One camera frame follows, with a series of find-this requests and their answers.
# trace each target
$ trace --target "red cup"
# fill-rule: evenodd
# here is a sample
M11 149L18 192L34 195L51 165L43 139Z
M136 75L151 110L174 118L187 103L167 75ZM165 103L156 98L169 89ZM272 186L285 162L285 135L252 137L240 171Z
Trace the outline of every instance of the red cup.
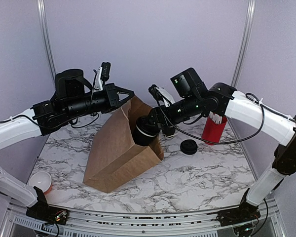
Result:
M219 140L222 137L222 132L226 126L226 123L227 123L226 116L222 117L222 123L220 124L214 123L214 121L210 117L207 117L202 138L210 142L219 142Z

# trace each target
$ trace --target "gray wall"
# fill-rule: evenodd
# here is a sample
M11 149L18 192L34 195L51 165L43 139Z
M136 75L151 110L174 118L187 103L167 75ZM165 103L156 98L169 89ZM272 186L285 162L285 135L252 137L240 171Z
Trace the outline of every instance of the gray wall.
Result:
M146 103L153 83L178 99L170 78L194 67L208 87L231 83L248 1L107 0L46 1L58 72L82 68L87 79L103 61L111 82Z
M286 114L296 114L296 1L257 1L253 30L238 89L252 92ZM240 137L254 132L236 123ZM277 143L265 134L245 142L258 175L273 161ZM276 191L289 237L296 237L296 174Z
M36 1L0 1L0 120L49 99L53 90ZM0 151L0 165L26 182L45 140L30 139ZM0 195L0 226L7 205Z

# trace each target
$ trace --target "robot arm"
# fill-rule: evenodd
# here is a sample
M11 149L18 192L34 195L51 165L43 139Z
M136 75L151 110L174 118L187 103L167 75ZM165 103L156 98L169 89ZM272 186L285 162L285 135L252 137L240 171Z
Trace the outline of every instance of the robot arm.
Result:
M28 138L44 136L67 124L76 124L79 117L108 113L123 105L134 96L134 92L120 88L109 79L110 63L102 63L91 85L80 69L70 69L55 77L56 92L49 101L33 105L17 116L0 121L0 150ZM127 97L120 100L119 94ZM0 193L12 197L27 208L27 215L47 220L56 218L62 211L58 224L65 224L67 213L63 209L47 204L43 192L37 187L24 184L0 167Z
M162 130L166 135L175 132L174 126L191 116L207 117L212 111L260 128L262 110L260 102L251 101L246 95L224 83L216 83L209 90L193 68L171 78L179 95L183 97L170 106L153 108L149 115L140 117L133 132L136 144L147 146ZM156 101L164 96L153 85L149 92ZM261 131L279 142L275 160L262 176L244 194L238 208L220 211L218 219L222 226L237 224L260 217L258 205L282 180L296 172L296 116L284 118L273 109L264 109L264 123Z

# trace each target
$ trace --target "marble table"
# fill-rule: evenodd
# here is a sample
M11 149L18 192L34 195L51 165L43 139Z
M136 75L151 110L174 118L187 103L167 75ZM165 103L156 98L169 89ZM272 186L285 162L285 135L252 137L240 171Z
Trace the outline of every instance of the marble table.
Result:
M110 114L100 115L92 125L61 128L48 138L33 173L44 170L53 179L46 195L50 204L63 207L132 213L168 213L214 209L237 205L254 177L239 144L209 146L197 141L192 156L180 151L188 137L161 138L164 160L112 193L102 193L82 184L94 134ZM86 124L92 118L81 118ZM206 119L180 128L201 135ZM227 124L221 141L234 140Z

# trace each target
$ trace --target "paper bag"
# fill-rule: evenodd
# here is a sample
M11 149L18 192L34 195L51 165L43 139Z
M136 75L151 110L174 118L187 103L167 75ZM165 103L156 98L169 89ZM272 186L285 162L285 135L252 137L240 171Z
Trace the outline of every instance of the paper bag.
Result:
M134 96L116 110L95 134L83 183L109 193L163 160L158 137L148 146L136 145L132 131L151 107Z

